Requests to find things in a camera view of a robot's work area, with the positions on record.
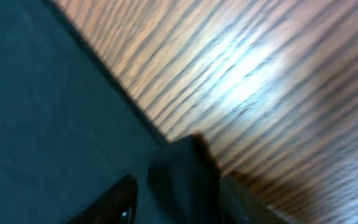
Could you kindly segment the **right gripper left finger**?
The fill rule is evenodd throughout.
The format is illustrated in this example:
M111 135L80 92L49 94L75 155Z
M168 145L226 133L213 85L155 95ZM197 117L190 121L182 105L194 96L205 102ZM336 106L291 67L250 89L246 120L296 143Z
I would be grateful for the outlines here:
M127 174L67 223L133 224L137 210L137 195L137 180L133 175Z

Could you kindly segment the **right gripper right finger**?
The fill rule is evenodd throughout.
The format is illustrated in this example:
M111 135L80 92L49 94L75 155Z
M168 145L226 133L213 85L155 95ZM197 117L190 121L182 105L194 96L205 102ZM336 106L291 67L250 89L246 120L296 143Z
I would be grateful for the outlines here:
M219 180L219 214L221 223L224 224L287 224L228 175Z

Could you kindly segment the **black t-shirt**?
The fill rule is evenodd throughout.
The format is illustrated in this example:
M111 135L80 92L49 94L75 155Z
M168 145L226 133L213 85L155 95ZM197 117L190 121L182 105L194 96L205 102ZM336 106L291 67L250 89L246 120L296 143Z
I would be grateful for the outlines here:
M134 223L219 223L203 156L163 138L54 2L0 1L0 223L67 223L127 174Z

